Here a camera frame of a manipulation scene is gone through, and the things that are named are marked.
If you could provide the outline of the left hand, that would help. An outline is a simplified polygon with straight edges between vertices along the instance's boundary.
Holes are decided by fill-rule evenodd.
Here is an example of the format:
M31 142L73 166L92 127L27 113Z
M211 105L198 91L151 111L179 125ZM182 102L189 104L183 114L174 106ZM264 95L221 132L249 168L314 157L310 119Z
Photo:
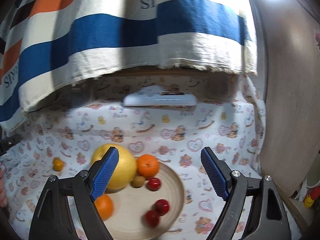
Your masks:
M6 207L8 204L7 191L4 187L4 171L0 172L0 205L1 207Z

